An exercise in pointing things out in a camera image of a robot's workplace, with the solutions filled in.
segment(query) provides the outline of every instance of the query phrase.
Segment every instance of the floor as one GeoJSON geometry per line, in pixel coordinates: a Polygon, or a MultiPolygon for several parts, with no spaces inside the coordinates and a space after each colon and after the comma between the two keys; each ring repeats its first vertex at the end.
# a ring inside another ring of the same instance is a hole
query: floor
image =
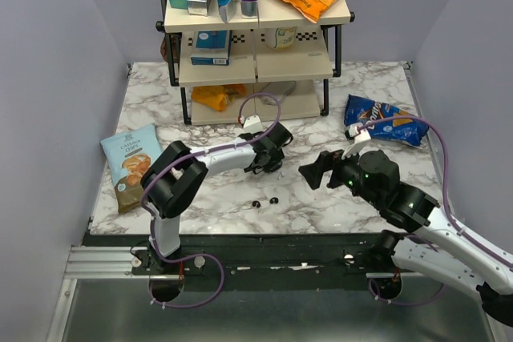
{"type": "MultiPolygon", "coordinates": [[[[321,82],[316,82],[319,101],[321,86],[321,82]]],[[[294,135],[293,142],[285,148],[283,167],[272,174],[253,175],[234,170],[206,179],[192,205],[181,216],[180,232],[293,234],[369,232],[391,228],[368,203],[353,197],[344,187],[336,190],[321,187],[312,191],[297,170],[300,165],[313,162],[319,152],[334,151],[347,145],[343,134],[343,111],[349,94],[391,103],[416,113],[400,63],[343,63],[342,76],[330,82],[328,117],[282,121],[294,135]],[[269,199],[274,196],[280,202],[271,205],[269,199]],[[259,200],[261,208],[253,208],[253,200],[259,200]]],[[[185,126],[180,93],[170,87],[167,67],[163,63],[136,63],[116,132],[134,130],[153,122],[163,148],[177,139],[191,147],[221,144],[241,133],[234,124],[185,126]]],[[[426,143],[413,148],[401,143],[376,141],[372,148],[381,148],[399,164],[403,181],[420,187],[436,199],[441,198],[426,143]]],[[[92,218],[91,234],[95,235],[149,232],[150,216],[140,207],[127,214],[118,214],[108,168],[92,218]]]]}

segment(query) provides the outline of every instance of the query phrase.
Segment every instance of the wall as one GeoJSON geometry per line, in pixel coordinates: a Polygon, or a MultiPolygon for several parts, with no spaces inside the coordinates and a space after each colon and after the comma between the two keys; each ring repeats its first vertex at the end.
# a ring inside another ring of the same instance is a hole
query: wall
{"type": "Polygon", "coordinates": [[[513,251],[511,112],[513,0],[450,0],[414,62],[423,114],[450,152],[460,217],[513,251]]]}
{"type": "Polygon", "coordinates": [[[0,0],[0,340],[43,341],[127,66],[93,0],[0,0]]]}
{"type": "MultiPolygon", "coordinates": [[[[447,0],[347,0],[357,19],[344,29],[343,59],[411,60],[447,0]]],[[[161,61],[160,0],[95,0],[129,61],[161,61]]]]}

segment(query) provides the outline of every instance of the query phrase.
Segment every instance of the marble surface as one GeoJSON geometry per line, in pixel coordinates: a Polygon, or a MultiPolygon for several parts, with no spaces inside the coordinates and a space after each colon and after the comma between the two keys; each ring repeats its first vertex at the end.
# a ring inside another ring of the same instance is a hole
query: marble surface
{"type": "MultiPolygon", "coordinates": [[[[310,190],[298,172],[302,164],[313,162],[319,152],[334,151],[347,144],[342,114],[348,94],[361,95],[415,113],[414,102],[402,66],[395,62],[345,62],[342,77],[330,83],[328,117],[282,121],[294,135],[287,146],[283,167],[272,174],[245,174],[227,171],[206,179],[189,209],[182,214],[184,234],[291,234],[380,231],[392,228],[366,202],[349,190],[325,187],[328,176],[316,191],[310,190]],[[271,205],[269,199],[279,198],[271,205]],[[261,208],[251,206],[253,200],[261,208]]],[[[321,101],[321,82],[316,83],[321,101]]],[[[163,63],[134,65],[117,132],[134,130],[155,122],[163,148],[181,139],[191,147],[225,143],[241,133],[236,125],[185,126],[180,93],[169,85],[163,63]]],[[[429,148],[375,141],[367,149],[381,148],[399,164],[402,180],[441,199],[429,148]]],[[[150,216],[140,207],[119,215],[111,174],[103,175],[93,212],[91,233],[147,234],[150,216]]]]}

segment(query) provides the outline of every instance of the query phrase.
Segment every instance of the shelf board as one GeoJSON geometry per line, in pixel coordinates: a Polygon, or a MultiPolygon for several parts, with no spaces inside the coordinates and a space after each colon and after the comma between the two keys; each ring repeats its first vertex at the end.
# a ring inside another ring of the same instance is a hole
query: shelf board
{"type": "Polygon", "coordinates": [[[169,2],[166,5],[164,29],[168,33],[199,30],[250,30],[252,28],[258,28],[258,19],[242,18],[239,1],[236,3],[235,16],[228,23],[223,22],[219,16],[217,0],[210,2],[208,16],[189,15],[187,10],[171,8],[169,2]]]}
{"type": "MultiPolygon", "coordinates": [[[[246,95],[254,93],[254,86],[245,84],[246,95]]],[[[215,111],[209,106],[191,101],[191,123],[193,126],[201,126],[205,124],[222,124],[222,123],[237,123],[239,117],[239,109],[245,97],[235,98],[226,107],[224,111],[215,111]]],[[[242,111],[244,116],[250,116],[256,114],[255,99],[252,99],[246,103],[242,111]]]]}
{"type": "Polygon", "coordinates": [[[265,30],[255,30],[258,82],[324,79],[333,77],[333,68],[317,26],[299,27],[291,47],[274,50],[265,44],[265,30]]]}
{"type": "MultiPolygon", "coordinates": [[[[255,92],[261,92],[266,83],[255,84],[255,92]]],[[[277,108],[264,104],[260,98],[255,98],[256,113],[263,122],[273,121],[276,118],[277,108]]],[[[296,84],[293,92],[285,97],[281,104],[281,117],[283,119],[310,118],[319,116],[321,109],[317,100],[317,93],[311,80],[301,80],[296,84]]]]}
{"type": "MultiPolygon", "coordinates": [[[[282,0],[258,0],[258,19],[260,28],[315,26],[291,4],[282,0]]],[[[347,3],[345,0],[337,0],[319,18],[317,24],[347,24],[350,20],[347,3]]]]}
{"type": "Polygon", "coordinates": [[[182,35],[180,49],[180,86],[220,86],[234,83],[254,83],[253,34],[247,30],[234,30],[228,66],[193,66],[191,52],[193,32],[182,35]]]}

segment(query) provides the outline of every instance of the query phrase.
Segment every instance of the checkered pattern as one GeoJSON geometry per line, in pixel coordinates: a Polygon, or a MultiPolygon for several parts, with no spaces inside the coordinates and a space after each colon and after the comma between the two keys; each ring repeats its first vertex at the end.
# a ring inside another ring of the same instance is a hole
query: checkered pattern
{"type": "Polygon", "coordinates": [[[242,35],[232,35],[232,43],[246,43],[246,39],[245,39],[245,36],[244,34],[242,35]]]}
{"type": "Polygon", "coordinates": [[[302,42],[303,40],[317,40],[317,32],[298,32],[296,39],[302,42]]]}

